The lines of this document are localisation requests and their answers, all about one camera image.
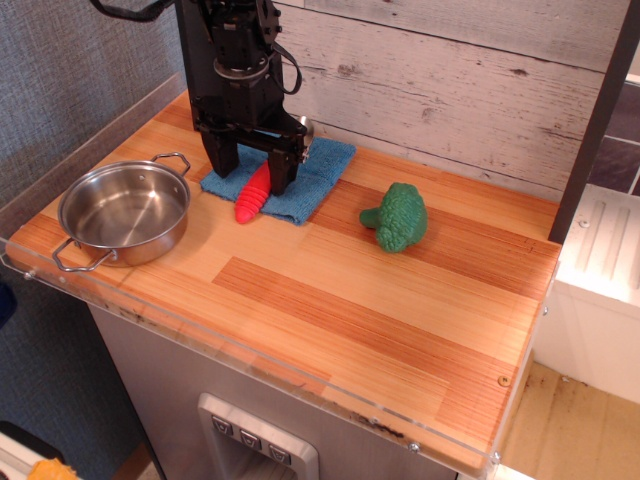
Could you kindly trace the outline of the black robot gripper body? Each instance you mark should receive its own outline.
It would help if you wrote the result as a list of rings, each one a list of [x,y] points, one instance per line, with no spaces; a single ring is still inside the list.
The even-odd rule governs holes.
[[[284,86],[283,67],[268,64],[254,71],[229,70],[221,75],[217,97],[206,99],[200,130],[234,139],[240,145],[269,155],[272,151],[290,152],[303,162],[306,128],[284,109],[284,97],[301,86],[297,78],[292,90]]]

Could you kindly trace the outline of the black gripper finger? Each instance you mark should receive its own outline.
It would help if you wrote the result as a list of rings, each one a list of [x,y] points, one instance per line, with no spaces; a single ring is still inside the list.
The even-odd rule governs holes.
[[[226,178],[238,167],[238,144],[232,138],[214,133],[201,133],[202,142],[214,172]]]
[[[290,152],[272,151],[268,155],[271,193],[282,195],[289,184],[296,179],[298,157]]]

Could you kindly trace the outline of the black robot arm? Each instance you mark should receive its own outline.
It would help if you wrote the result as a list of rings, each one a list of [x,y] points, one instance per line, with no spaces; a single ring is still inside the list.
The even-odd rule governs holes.
[[[282,195],[304,162],[307,128],[284,109],[296,94],[284,84],[282,60],[293,56],[276,42],[281,12],[271,1],[199,1],[215,53],[216,93],[192,101],[205,150],[215,173],[227,177],[239,164],[240,145],[268,154],[271,193]]]

